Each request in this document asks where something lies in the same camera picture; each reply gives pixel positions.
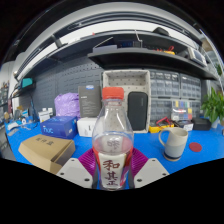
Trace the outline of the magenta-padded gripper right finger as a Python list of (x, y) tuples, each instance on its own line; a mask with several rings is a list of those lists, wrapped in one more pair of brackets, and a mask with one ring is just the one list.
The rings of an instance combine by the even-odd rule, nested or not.
[(168, 175), (156, 158), (149, 159), (138, 149), (133, 149), (128, 175), (130, 189), (141, 188)]

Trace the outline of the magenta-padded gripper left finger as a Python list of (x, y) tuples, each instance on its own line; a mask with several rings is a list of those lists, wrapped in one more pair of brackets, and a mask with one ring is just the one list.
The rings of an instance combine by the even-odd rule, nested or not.
[(70, 158), (58, 171), (57, 176), (81, 187), (96, 189), (98, 172), (93, 150), (89, 149), (79, 158)]

